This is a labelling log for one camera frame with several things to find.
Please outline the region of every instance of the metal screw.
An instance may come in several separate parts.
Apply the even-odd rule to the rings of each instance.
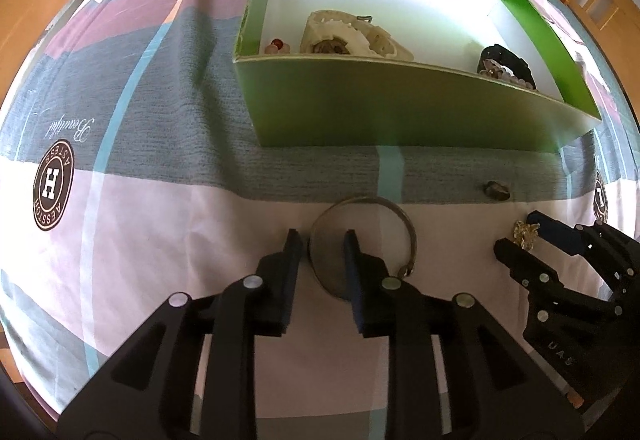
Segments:
[[[471,308],[476,304],[476,298],[467,293],[458,294],[456,296],[456,304],[462,306],[462,308]]]
[[[169,296],[169,305],[175,308],[180,308],[181,306],[185,306],[188,300],[189,296],[184,292],[176,292],[175,294]]]
[[[242,284],[246,289],[257,289],[262,285],[262,278],[260,276],[256,276],[252,274],[251,276],[247,276],[242,280]]]
[[[402,287],[402,281],[400,281],[397,277],[385,277],[382,280],[382,288],[387,290],[398,290]]]

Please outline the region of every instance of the small stone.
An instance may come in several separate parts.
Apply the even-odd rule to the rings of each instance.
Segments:
[[[505,202],[511,198],[509,188],[496,181],[487,182],[484,185],[484,194],[498,202]]]

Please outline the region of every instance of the gray fabric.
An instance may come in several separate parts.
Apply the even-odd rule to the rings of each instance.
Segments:
[[[258,146],[231,61],[238,28],[238,18],[211,20],[195,8],[181,12],[136,88],[107,173],[213,185],[263,200],[332,202],[375,194],[380,167],[375,147]],[[94,119],[86,141],[73,142],[78,168],[93,169],[110,113],[155,30],[115,36],[55,60],[44,57],[0,131],[1,153],[39,162],[53,142],[46,138],[52,124],[61,118]],[[191,50],[177,52],[184,48]],[[113,60],[114,55],[127,59]],[[612,142],[606,127],[599,131],[601,142]],[[57,136],[72,140],[74,133],[62,130]],[[510,185],[515,201],[578,197],[593,191],[598,152],[593,132],[564,148],[568,183],[558,154],[401,151],[402,199],[409,203],[487,203],[481,187],[489,180]],[[634,167],[626,175],[622,171],[614,147],[604,146],[604,152],[607,181],[636,179]]]

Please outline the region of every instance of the bed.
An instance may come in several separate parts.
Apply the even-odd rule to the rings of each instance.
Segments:
[[[430,147],[257,144],[232,49],[246,0],[85,0],[0,111],[0,319],[18,368],[55,413],[173,292],[220,292],[307,235],[332,203],[379,195],[418,235],[424,293],[470,292],[522,339],[527,293],[495,240],[539,210],[591,224],[600,175],[608,223],[638,230],[640,134],[606,60],[558,0],[530,0],[581,67],[602,124],[559,153]],[[60,224],[35,225],[33,182],[57,139],[75,172]],[[500,181],[508,203],[482,186]],[[365,252],[404,243],[368,217]],[[595,271],[544,243],[536,255],[571,289],[606,296]],[[347,303],[306,260],[292,321],[256,344],[261,439],[381,439],[386,344],[357,335]]]

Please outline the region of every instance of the metal ring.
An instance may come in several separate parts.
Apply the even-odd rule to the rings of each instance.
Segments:
[[[338,297],[340,299],[344,299],[344,298],[341,297],[340,295],[337,295],[331,292],[322,283],[320,276],[318,276],[318,272],[316,271],[316,266],[314,265],[312,252],[311,252],[312,240],[316,233],[316,230],[318,229],[319,223],[328,213],[330,213],[331,211],[334,211],[338,207],[343,207],[345,205],[350,205],[350,204],[382,205],[383,207],[386,207],[387,209],[393,211],[393,213],[396,216],[398,216],[398,218],[400,218],[400,220],[404,224],[404,227],[406,228],[407,233],[409,235],[409,249],[410,249],[409,260],[398,269],[398,273],[396,274],[397,278],[404,279],[405,277],[411,276],[413,274],[414,268],[415,268],[415,258],[418,253],[418,237],[415,232],[414,224],[410,220],[409,216],[400,208],[400,206],[393,203],[391,200],[387,200],[386,198],[382,198],[381,196],[355,196],[355,197],[348,197],[336,202],[331,207],[323,211],[322,214],[318,218],[316,218],[316,220],[312,224],[309,232],[309,240],[308,240],[308,257],[309,257],[309,262],[311,263],[311,268],[314,270],[314,274],[316,274],[316,278],[318,279],[318,282],[320,283],[320,285],[331,295]]]

